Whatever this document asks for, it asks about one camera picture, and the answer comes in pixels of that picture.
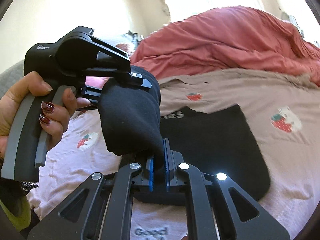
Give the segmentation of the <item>left hand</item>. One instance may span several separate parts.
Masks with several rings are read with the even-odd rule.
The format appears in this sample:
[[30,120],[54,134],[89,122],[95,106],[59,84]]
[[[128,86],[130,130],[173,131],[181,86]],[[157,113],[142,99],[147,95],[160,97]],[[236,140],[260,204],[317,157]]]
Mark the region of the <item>left hand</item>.
[[[28,94],[43,97],[52,90],[37,72],[30,72],[12,85],[1,98],[1,160],[4,159],[10,129],[23,99]],[[61,141],[75,111],[90,104],[86,98],[76,98],[70,88],[66,88],[62,93],[62,105],[49,101],[37,104],[39,124],[49,135],[47,150],[51,150]]]

